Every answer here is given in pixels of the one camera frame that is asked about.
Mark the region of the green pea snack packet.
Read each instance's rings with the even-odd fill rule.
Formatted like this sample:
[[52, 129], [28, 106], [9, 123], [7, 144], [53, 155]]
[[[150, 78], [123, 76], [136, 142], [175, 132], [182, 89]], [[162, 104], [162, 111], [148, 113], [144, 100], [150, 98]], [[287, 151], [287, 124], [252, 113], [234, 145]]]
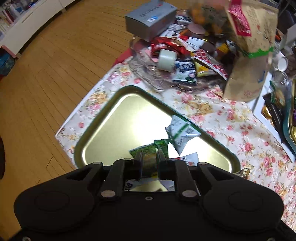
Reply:
[[143, 153], [142, 178], [150, 178], [157, 175], [157, 151], [162, 150], [164, 156], [168, 159], [168, 144], [169, 139], [160, 139], [154, 140], [151, 144], [129, 150], [129, 153], [133, 158], [136, 156], [138, 151], [142, 151]]

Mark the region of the green white snack packet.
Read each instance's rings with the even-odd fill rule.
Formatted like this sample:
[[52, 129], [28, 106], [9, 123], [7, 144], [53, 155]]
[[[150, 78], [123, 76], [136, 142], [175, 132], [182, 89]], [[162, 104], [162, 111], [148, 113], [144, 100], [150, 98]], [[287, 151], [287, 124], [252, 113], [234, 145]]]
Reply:
[[199, 137], [201, 133], [196, 130], [189, 121], [173, 115], [171, 123], [165, 128], [169, 140], [177, 153], [180, 155], [184, 150], [187, 142], [195, 137]]

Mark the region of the red white wafer packet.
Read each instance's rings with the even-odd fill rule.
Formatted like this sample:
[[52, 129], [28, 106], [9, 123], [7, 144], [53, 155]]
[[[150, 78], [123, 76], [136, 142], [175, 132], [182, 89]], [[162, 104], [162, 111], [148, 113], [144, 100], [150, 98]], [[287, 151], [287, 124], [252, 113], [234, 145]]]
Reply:
[[184, 161], [188, 166], [197, 166], [197, 163], [199, 162], [197, 153], [191, 153], [182, 157], [177, 157], [174, 158], [174, 160]]

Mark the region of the gold metal tray lid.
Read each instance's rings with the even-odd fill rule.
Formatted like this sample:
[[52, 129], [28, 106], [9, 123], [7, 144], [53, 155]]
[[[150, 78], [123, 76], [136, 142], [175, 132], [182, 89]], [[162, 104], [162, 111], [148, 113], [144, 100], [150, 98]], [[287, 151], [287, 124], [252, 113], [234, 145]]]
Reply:
[[[167, 138], [165, 128], [176, 114], [138, 87], [126, 86], [117, 91], [88, 126], [74, 150], [78, 168], [95, 167], [96, 163], [103, 165], [90, 180], [88, 190], [99, 196], [114, 161], [130, 159], [131, 149]], [[238, 178], [237, 157], [196, 125], [193, 128], [200, 136], [186, 144], [181, 156], [197, 153], [199, 161], [209, 163], [223, 181]]]

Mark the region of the gold wrapped candy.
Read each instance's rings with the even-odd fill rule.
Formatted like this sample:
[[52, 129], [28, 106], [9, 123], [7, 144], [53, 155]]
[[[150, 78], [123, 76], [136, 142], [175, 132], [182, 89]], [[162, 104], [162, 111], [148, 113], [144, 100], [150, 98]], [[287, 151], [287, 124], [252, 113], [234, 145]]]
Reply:
[[243, 168], [238, 172], [235, 172], [234, 175], [241, 177], [243, 179], [248, 179], [248, 176], [250, 174], [251, 169], [250, 168]]

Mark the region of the floral tablecloth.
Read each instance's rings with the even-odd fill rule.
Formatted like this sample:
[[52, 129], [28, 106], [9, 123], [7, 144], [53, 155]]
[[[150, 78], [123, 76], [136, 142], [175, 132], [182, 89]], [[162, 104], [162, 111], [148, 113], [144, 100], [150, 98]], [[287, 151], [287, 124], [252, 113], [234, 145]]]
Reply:
[[129, 60], [112, 67], [70, 114], [56, 139], [70, 159], [79, 138], [113, 94], [126, 85], [138, 86], [165, 102], [210, 134], [250, 169], [248, 179], [275, 191], [283, 200], [282, 220], [295, 229], [295, 163], [248, 104], [222, 99], [220, 87], [198, 94], [176, 89], [156, 92], [133, 75]]

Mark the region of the clear glass snack dish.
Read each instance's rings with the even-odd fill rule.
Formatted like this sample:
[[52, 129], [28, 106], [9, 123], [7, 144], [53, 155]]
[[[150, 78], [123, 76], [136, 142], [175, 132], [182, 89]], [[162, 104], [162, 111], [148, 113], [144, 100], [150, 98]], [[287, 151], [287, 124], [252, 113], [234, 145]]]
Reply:
[[159, 69], [151, 58], [148, 43], [136, 36], [133, 36], [129, 46], [132, 51], [129, 63], [132, 73], [158, 91], [176, 88], [187, 92], [200, 92], [215, 85], [225, 87], [226, 81], [217, 73], [198, 77], [195, 63], [191, 60], [175, 61], [172, 72]]

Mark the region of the roll of tape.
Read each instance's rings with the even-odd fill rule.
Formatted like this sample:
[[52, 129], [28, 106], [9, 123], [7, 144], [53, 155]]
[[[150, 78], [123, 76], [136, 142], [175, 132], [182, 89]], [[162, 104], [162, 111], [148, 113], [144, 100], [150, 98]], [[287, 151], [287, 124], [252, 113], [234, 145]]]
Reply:
[[160, 70], [173, 72], [175, 69], [175, 61], [177, 60], [177, 53], [175, 51], [161, 49], [159, 53], [157, 67]]

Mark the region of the gold coin chocolate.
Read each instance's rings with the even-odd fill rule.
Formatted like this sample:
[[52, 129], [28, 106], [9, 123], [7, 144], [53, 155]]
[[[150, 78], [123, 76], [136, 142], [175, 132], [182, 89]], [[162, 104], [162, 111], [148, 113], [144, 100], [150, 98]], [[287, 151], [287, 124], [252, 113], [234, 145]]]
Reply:
[[268, 108], [264, 105], [261, 114], [264, 116], [266, 120], [272, 120], [272, 115], [270, 114]]

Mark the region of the white flat board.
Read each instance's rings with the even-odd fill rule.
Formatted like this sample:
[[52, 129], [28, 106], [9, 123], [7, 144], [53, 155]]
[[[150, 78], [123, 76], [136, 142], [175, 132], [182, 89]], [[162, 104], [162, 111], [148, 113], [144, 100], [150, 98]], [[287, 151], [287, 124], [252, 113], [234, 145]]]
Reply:
[[270, 80], [272, 79], [272, 74], [270, 72], [267, 73], [264, 85], [257, 99], [251, 101], [248, 105], [251, 108], [254, 116], [261, 121], [261, 123], [272, 133], [275, 139], [280, 143], [281, 147], [285, 150], [286, 154], [289, 156], [292, 162], [295, 162], [295, 154], [292, 151], [292, 148], [288, 145], [287, 142], [282, 142], [280, 139], [280, 135], [273, 126], [273, 121], [269, 118], [266, 118], [263, 114], [262, 110], [265, 107], [265, 100], [263, 98], [264, 95], [270, 93]]

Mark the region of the gold teal snack tin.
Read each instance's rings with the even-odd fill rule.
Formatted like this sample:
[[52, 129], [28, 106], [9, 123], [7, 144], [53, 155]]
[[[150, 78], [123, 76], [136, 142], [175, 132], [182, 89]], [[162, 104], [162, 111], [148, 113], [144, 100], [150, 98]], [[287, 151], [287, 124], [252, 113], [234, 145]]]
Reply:
[[290, 151], [295, 156], [295, 79], [288, 84], [283, 121], [283, 134]]

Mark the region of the grey cardboard box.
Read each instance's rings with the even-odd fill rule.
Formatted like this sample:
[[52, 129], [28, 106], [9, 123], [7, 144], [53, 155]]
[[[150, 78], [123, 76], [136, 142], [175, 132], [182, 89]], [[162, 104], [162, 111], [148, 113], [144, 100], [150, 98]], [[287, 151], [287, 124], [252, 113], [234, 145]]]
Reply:
[[175, 22], [177, 8], [165, 1], [149, 1], [125, 15], [126, 31], [150, 42]]

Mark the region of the white paper cup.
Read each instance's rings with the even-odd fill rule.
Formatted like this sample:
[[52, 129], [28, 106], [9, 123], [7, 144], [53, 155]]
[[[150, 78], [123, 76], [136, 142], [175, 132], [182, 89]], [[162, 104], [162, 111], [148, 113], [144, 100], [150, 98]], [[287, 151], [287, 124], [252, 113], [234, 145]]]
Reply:
[[285, 72], [288, 67], [288, 60], [287, 57], [284, 56], [283, 53], [278, 52], [274, 57], [272, 61], [273, 67], [281, 72]]

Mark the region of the brown kraft paper bag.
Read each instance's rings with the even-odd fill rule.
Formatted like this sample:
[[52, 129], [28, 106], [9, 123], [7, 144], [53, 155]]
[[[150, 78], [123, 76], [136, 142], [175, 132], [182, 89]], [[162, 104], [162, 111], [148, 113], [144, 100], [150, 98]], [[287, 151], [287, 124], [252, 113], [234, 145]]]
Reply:
[[278, 9], [259, 1], [229, 1], [225, 11], [239, 56], [223, 97], [234, 101], [257, 98], [271, 66]]

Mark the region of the white cabinet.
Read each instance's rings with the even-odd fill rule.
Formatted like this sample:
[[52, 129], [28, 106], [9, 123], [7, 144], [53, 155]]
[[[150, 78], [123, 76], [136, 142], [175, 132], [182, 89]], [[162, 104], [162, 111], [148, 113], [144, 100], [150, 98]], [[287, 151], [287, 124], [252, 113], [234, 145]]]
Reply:
[[37, 1], [25, 11], [1, 36], [1, 47], [13, 58], [19, 58], [19, 51], [27, 41], [58, 13], [66, 11], [74, 0]]

